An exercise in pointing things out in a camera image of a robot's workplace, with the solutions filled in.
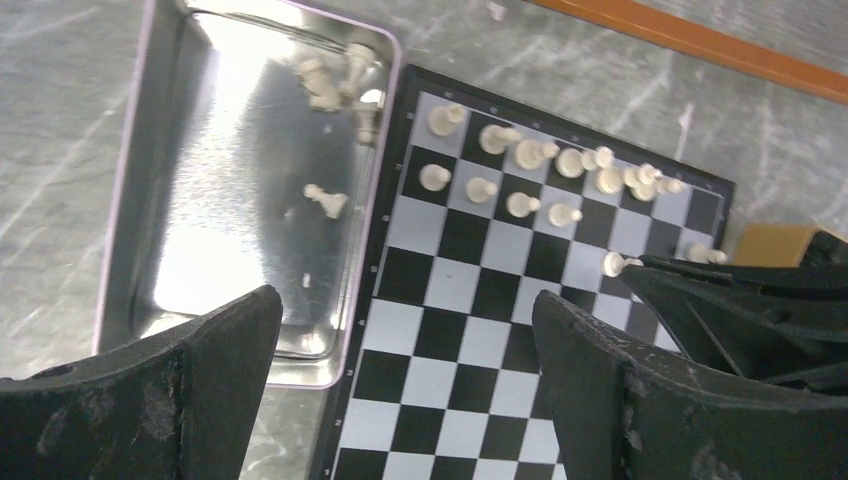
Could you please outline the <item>white pawn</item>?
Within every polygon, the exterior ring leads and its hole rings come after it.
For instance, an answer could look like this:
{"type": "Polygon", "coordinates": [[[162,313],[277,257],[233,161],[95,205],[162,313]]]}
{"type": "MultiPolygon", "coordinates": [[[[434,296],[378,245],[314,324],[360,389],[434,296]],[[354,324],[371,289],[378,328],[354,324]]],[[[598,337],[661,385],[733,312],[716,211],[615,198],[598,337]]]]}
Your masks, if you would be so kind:
{"type": "Polygon", "coordinates": [[[709,248],[700,243],[692,243],[689,246],[686,258],[691,262],[705,264],[725,264],[728,261],[724,251],[709,248]]]}

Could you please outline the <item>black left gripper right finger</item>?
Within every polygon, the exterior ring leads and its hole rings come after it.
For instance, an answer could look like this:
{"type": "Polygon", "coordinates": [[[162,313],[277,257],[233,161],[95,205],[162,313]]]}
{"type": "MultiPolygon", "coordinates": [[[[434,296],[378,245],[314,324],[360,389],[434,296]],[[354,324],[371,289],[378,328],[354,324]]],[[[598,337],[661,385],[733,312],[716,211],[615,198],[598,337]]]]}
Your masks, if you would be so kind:
{"type": "Polygon", "coordinates": [[[550,291],[532,327],[570,479],[843,479],[847,401],[720,372],[550,291]]]}

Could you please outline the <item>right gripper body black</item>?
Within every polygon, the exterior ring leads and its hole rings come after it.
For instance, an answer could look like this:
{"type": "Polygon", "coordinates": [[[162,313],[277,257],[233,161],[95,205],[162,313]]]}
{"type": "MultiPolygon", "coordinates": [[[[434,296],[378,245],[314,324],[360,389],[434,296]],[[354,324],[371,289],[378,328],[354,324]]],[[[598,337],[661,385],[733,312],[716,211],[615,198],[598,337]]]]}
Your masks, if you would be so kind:
{"type": "Polygon", "coordinates": [[[681,354],[749,380],[847,393],[847,263],[705,264],[643,255],[619,275],[681,354]]]}

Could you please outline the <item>white pawn file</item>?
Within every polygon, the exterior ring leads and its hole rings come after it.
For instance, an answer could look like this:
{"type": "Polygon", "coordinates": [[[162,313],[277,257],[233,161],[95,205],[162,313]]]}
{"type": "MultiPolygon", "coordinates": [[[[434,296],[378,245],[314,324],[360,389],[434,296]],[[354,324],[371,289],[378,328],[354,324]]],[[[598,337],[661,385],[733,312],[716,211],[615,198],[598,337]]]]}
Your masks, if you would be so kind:
{"type": "Polygon", "coordinates": [[[492,199],[498,192],[498,185],[482,177],[474,177],[465,187],[467,199],[474,204],[482,204],[492,199]]]}
{"type": "Polygon", "coordinates": [[[625,258],[619,252],[610,251],[602,259],[601,272],[605,277],[617,277],[628,266],[643,266],[638,258],[625,258]]]}
{"type": "Polygon", "coordinates": [[[538,198],[523,192],[514,192],[507,197],[505,206],[512,217],[526,218],[540,209],[541,202],[538,198]]]}
{"type": "Polygon", "coordinates": [[[548,209],[548,221],[555,227],[565,227],[582,220],[582,212],[565,203],[554,203],[548,209]]]}

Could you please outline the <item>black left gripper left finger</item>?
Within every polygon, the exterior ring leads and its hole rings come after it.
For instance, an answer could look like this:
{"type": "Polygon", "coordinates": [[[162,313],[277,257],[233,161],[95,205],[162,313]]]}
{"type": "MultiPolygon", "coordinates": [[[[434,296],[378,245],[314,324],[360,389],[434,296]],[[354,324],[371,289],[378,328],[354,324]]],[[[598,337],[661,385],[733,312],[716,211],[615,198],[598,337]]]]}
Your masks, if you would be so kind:
{"type": "Polygon", "coordinates": [[[283,307],[261,286],[111,351],[1,382],[5,479],[236,479],[283,307]]]}

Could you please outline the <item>white king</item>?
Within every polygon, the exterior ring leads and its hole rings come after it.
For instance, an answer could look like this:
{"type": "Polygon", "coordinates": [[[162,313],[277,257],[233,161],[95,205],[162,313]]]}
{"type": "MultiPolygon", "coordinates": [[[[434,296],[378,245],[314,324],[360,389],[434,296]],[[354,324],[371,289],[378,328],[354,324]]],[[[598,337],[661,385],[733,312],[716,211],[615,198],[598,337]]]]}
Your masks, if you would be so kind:
{"type": "Polygon", "coordinates": [[[638,201],[650,202],[660,195],[668,193],[680,193],[684,189],[684,183],[677,178],[661,176],[651,184],[637,182],[630,188],[631,195],[638,201]]]}

